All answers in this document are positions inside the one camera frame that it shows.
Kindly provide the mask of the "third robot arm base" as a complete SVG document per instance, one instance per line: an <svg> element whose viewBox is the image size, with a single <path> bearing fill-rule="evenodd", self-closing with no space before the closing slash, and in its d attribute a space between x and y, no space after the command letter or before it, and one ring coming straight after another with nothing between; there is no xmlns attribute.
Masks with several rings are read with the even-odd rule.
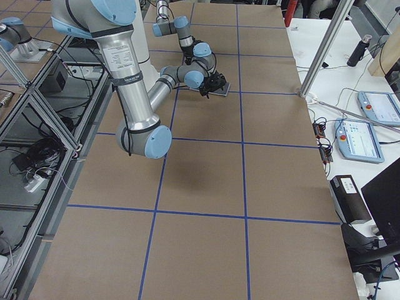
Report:
<svg viewBox="0 0 400 300"><path fill-rule="evenodd" d="M36 41L18 17L1 20L1 46L20 63L38 63L51 47L51 42Z"/></svg>

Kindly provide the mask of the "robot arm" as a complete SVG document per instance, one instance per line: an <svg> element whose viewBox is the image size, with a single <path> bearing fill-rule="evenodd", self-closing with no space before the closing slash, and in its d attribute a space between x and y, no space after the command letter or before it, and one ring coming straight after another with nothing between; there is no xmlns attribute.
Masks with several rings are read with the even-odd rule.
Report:
<svg viewBox="0 0 400 300"><path fill-rule="evenodd" d="M53 1L52 25L60 33L97 42L105 68L117 91L124 119L117 140L128 154L159 159L172 143L171 130L155 113L180 83L202 96L224 89L216 56L206 42L193 37L186 16L173 17L168 1L158 1L155 36L176 34L184 54L181 66L164 67L150 89L144 82L135 51L147 44L133 42L134 20L141 16L134 1Z"/></svg>
<svg viewBox="0 0 400 300"><path fill-rule="evenodd" d="M156 22L152 25L156 37L176 34L184 63L190 65L194 57L194 46L199 43L191 34L189 19L186 16L174 17L169 1L156 1Z"/></svg>

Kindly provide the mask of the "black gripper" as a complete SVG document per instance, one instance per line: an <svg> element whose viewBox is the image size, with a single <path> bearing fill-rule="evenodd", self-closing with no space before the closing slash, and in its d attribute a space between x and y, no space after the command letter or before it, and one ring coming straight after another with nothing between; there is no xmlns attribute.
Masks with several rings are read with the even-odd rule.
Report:
<svg viewBox="0 0 400 300"><path fill-rule="evenodd" d="M185 64L191 64L194 53L193 53L194 45L186 46L182 48L182 53L184 55L184 62Z"/></svg>
<svg viewBox="0 0 400 300"><path fill-rule="evenodd" d="M222 73L215 72L214 74L206 77L199 87L201 96L209 96L209 94L226 94L226 78Z"/></svg>

